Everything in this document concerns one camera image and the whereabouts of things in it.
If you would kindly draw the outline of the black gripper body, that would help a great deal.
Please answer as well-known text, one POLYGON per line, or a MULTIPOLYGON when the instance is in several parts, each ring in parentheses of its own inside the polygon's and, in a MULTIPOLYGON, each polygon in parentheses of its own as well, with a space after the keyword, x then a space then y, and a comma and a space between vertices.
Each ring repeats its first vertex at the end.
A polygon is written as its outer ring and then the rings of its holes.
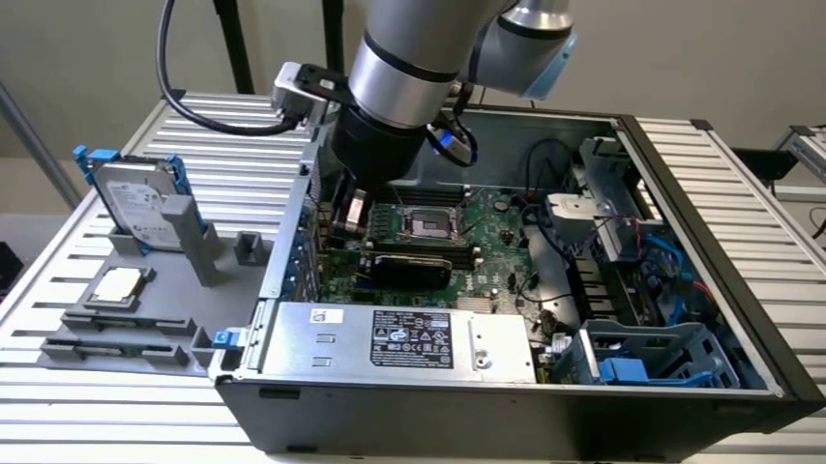
POLYGON ((357 106, 346 106, 337 118, 332 151, 357 188, 380 188, 409 171, 426 129, 385 125, 357 106))

